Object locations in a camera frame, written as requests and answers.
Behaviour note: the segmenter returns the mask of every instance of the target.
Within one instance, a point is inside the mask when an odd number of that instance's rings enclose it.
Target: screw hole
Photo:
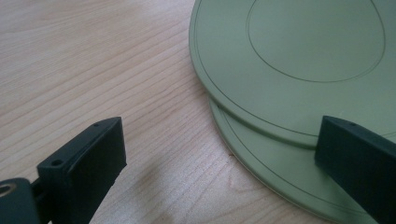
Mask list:
[[[8,195],[17,187],[14,183],[0,185],[0,198]]]
[[[53,166],[59,166],[59,165],[62,164],[62,163],[64,163],[64,162],[61,161],[61,160],[56,160],[56,161],[53,161],[53,162],[51,163],[51,165],[53,165]]]

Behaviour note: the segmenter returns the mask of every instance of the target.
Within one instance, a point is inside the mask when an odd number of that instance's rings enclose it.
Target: green plate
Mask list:
[[[228,146],[269,188],[321,217],[342,223],[376,223],[315,165],[314,150],[294,147],[252,131],[210,102]]]
[[[323,115],[396,142],[395,1],[197,0],[191,58],[244,125],[314,148]]]

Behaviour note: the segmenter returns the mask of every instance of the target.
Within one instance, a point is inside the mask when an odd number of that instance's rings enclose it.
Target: green plastic lid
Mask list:
[[[394,1],[198,0],[191,57],[212,98],[313,148],[323,115],[396,141]]]
[[[341,223],[376,223],[314,160],[315,151],[266,137],[210,102],[219,130],[235,157],[266,186],[321,217]]]

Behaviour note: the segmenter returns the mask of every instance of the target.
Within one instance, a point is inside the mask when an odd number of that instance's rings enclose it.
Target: wood grain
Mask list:
[[[193,70],[193,0],[0,1],[0,179],[123,119],[128,166],[92,223],[326,223],[222,142]]]

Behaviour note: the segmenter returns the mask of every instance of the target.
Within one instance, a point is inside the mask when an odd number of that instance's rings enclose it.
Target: light wooden surface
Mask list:
[[[35,180],[53,151],[121,116],[128,166],[92,223],[325,223],[222,142],[191,64],[193,4],[0,1],[0,179]]]

